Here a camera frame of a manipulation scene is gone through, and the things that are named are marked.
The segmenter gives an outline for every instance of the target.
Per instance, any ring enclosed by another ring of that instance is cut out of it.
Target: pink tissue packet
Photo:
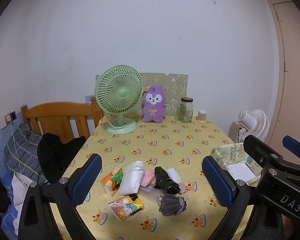
[[[155,177],[154,171],[145,170],[140,185],[143,187],[148,186],[150,182],[154,179],[154,177]]]

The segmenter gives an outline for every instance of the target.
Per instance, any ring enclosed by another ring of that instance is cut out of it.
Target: green fan
[[[119,65],[108,69],[98,78],[95,94],[103,111],[117,115],[117,119],[111,122],[108,120],[106,124],[109,133],[126,134],[137,128],[134,120],[123,117],[142,96],[141,79],[134,68]]]

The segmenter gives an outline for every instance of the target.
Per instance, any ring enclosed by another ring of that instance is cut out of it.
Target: white lettering
[[[298,205],[298,210],[297,209],[295,209],[295,211],[296,212],[298,212],[300,210],[300,204]]]
[[[292,201],[288,206],[291,206],[291,208],[293,208],[293,205],[294,205],[295,202],[296,202],[295,200]]]
[[[284,195],[284,197],[282,198],[282,200],[280,200],[280,202],[281,203],[286,203],[288,201],[288,199],[289,199],[289,196],[288,195]]]

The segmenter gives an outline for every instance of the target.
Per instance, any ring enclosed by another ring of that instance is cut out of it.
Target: door
[[[285,160],[300,165],[300,159],[282,146],[286,135],[300,142],[300,11],[291,1],[273,3],[273,7],[275,20],[279,22],[277,33],[281,36],[278,35],[278,42],[283,44],[281,60],[284,66],[282,98],[277,98],[279,111],[277,119],[274,119],[275,127],[272,136],[270,134],[269,146]]]

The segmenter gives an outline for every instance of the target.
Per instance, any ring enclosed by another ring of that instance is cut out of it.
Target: jar lid
[[[182,102],[187,102],[187,103],[192,103],[193,99],[192,98],[181,98]]]

